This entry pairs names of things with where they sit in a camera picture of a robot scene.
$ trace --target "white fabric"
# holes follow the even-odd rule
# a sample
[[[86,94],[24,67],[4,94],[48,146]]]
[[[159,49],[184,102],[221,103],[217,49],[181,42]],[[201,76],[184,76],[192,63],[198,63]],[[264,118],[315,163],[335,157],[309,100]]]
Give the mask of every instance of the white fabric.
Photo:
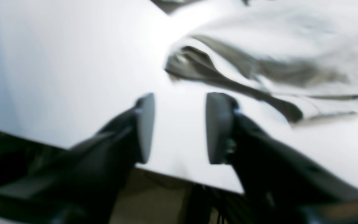
[[[358,116],[290,126],[255,98],[168,79],[172,43],[242,6],[202,0],[168,16],[147,0],[0,0],[0,130],[69,148],[152,91],[152,153],[137,167],[242,193],[231,166],[208,162],[206,93],[225,92],[272,137],[358,187]],[[231,66],[222,62],[216,68]]]
[[[212,78],[182,69],[186,47],[208,55],[223,79],[296,105],[303,119],[358,112],[358,0],[253,1],[200,27],[172,48],[167,70]]]

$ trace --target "cloth fold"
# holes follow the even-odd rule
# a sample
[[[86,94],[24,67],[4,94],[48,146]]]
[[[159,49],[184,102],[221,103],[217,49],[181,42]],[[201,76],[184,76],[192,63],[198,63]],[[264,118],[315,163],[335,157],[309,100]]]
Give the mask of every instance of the cloth fold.
[[[179,40],[165,68],[258,95],[293,122],[358,113],[358,1],[251,1]]]

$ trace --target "wrinkled fabric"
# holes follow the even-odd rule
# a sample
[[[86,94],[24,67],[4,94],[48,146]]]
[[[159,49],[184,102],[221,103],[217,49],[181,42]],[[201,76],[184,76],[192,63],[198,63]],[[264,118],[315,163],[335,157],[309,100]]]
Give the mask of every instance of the wrinkled fabric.
[[[358,0],[250,2],[179,40],[166,70],[260,91],[295,120],[358,113]]]

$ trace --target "white table surface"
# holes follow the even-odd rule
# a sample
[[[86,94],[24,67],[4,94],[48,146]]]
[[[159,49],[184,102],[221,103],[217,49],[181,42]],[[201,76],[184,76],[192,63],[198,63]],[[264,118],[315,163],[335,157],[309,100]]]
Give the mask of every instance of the white table surface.
[[[292,127],[264,102],[163,70],[172,43],[242,7],[204,0],[167,15],[149,0],[0,0],[0,130],[69,148],[154,92],[151,157],[137,166],[242,193],[206,151],[206,93],[226,92],[273,137],[358,187],[358,116]]]

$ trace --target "black cable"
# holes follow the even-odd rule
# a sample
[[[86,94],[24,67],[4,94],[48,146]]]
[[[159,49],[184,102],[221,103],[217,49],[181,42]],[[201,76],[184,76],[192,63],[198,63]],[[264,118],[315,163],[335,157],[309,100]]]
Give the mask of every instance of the black cable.
[[[223,213],[222,213],[222,223],[221,224],[225,224],[225,215],[226,215],[226,196],[225,196],[225,194],[222,192],[222,191],[220,191],[220,194],[221,194],[221,197],[222,197],[222,204],[223,204],[223,207],[225,208],[224,210],[223,210]]]
[[[229,221],[233,221],[233,219],[236,218],[236,220],[239,220],[240,222],[233,223],[253,223],[248,215],[240,215],[230,204],[227,204],[225,209],[227,211],[228,217],[230,217]]]
[[[220,224],[220,211],[218,210],[218,220],[216,220],[216,224]]]
[[[233,208],[239,207],[242,214],[246,216],[251,215],[250,208],[247,205],[245,205],[244,201],[237,199],[235,196],[230,196],[229,198],[227,198],[227,201],[231,202],[228,204],[232,204]]]
[[[227,209],[230,208],[233,211],[234,215],[237,217],[237,219],[240,220],[241,223],[245,223],[246,220],[244,220],[244,214],[241,214],[242,212],[235,209],[235,207],[231,203],[228,203],[228,201],[226,200],[226,193],[221,190],[219,190],[219,193],[222,197],[225,212],[227,212]]]

